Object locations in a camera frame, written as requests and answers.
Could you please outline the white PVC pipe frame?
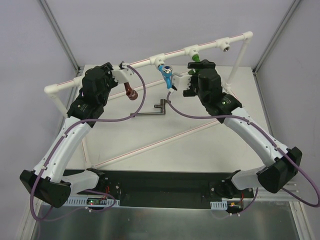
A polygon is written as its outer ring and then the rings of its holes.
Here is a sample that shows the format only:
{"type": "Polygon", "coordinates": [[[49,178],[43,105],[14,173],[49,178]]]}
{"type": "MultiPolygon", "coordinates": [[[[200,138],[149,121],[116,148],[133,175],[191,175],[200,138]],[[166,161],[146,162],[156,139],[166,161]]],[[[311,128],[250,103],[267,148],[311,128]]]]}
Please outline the white PVC pipe frame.
{"type": "MultiPolygon", "coordinates": [[[[168,52],[168,53],[156,54],[156,55],[150,56],[147,59],[130,63],[129,65],[135,69],[142,68],[145,66],[155,66],[158,69],[158,66],[165,65],[165,61],[168,59],[173,59],[173,58],[182,57],[182,56],[188,56],[192,59],[192,57],[194,55],[199,55],[200,51],[204,51],[207,49],[213,49],[213,48],[219,48],[223,52],[227,52],[230,49],[230,44],[235,43],[235,42],[242,42],[242,46],[241,46],[239,54],[236,58],[235,64],[232,67],[232,70],[231,70],[227,80],[225,80],[222,83],[222,91],[226,92],[228,94],[231,94],[232,93],[231,81],[235,77],[235,74],[240,66],[240,63],[243,59],[243,56],[246,52],[247,47],[253,38],[253,35],[254,35],[253,32],[247,31],[247,32],[244,32],[244,33],[237,35],[237,36],[223,37],[220,39],[216,39],[212,42],[207,42],[207,43],[203,43],[203,44],[195,44],[195,45],[187,46],[187,47],[180,49],[180,50],[176,50],[176,51],[172,51],[172,52],[168,52]]],[[[83,79],[91,71],[92,71],[91,69],[88,69],[88,70],[84,71],[82,73],[82,75],[79,75],[79,76],[73,78],[72,80],[69,80],[69,81],[66,81],[63,83],[59,83],[59,84],[48,85],[44,88],[44,92],[48,95],[49,98],[52,99],[52,101],[54,102],[54,104],[56,105],[58,110],[63,114],[64,117],[67,116],[67,108],[61,102],[60,98],[58,97],[58,93],[64,89],[73,88],[73,87],[75,87],[77,90],[80,90],[83,87],[83,79]]],[[[139,87],[136,87],[133,89],[135,91],[142,90],[143,86],[139,86],[139,87]]],[[[123,91],[123,92],[111,95],[109,98],[115,99],[118,97],[122,97],[125,94],[126,94],[126,91],[123,91]]]]}

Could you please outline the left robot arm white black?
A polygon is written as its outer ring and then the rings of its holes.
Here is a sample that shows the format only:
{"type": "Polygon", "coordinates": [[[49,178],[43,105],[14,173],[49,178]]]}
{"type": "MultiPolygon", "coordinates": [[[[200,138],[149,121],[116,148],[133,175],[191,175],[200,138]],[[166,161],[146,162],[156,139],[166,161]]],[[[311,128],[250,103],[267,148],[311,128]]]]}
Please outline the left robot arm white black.
{"type": "Polygon", "coordinates": [[[104,112],[104,106],[117,82],[113,67],[107,62],[87,70],[82,78],[78,97],[67,111],[62,130],[45,157],[33,170],[19,176],[27,191],[54,208],[65,204],[70,195],[89,189],[99,195],[105,191],[104,173],[93,168],[64,176],[63,173],[78,145],[104,112]]]}

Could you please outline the green plastic water faucet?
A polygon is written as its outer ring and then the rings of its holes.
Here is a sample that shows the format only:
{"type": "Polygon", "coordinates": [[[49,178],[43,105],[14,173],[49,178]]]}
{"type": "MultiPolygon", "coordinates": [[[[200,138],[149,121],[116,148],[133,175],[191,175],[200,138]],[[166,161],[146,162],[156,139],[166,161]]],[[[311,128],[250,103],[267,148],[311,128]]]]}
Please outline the green plastic water faucet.
{"type": "MultiPolygon", "coordinates": [[[[198,54],[194,55],[191,59],[192,59],[192,63],[199,63],[199,62],[200,62],[200,57],[199,57],[198,54]]],[[[190,67],[190,64],[191,64],[191,62],[189,62],[189,63],[188,63],[188,66],[187,66],[187,68],[189,69],[188,74],[189,74],[189,75],[193,75],[193,74],[198,73],[199,70],[198,70],[198,69],[195,69],[195,68],[191,68],[191,67],[190,67]]]]}

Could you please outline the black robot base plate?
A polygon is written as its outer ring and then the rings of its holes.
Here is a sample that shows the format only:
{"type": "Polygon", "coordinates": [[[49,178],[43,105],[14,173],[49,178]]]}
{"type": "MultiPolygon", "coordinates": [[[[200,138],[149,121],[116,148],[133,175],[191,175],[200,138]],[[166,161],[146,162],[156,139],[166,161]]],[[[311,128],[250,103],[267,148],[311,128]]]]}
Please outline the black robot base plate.
{"type": "Polygon", "coordinates": [[[223,196],[217,187],[228,173],[107,171],[91,169],[100,177],[95,192],[106,192],[121,207],[209,209],[223,196]]]}

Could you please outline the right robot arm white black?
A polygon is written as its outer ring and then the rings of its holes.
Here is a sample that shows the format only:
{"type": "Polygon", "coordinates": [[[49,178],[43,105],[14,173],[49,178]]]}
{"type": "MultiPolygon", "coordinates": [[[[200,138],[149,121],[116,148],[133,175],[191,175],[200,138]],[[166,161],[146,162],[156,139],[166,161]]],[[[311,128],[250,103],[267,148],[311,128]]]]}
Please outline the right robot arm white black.
{"type": "Polygon", "coordinates": [[[277,193],[297,173],[302,152],[289,148],[274,139],[252,120],[241,102],[223,91],[221,76],[216,64],[206,59],[188,63],[195,72],[190,78],[190,88],[183,96],[198,96],[210,116],[238,134],[260,157],[263,165],[250,170],[236,170],[215,189],[226,198],[237,197],[244,189],[262,187],[270,193],[277,193]]]}

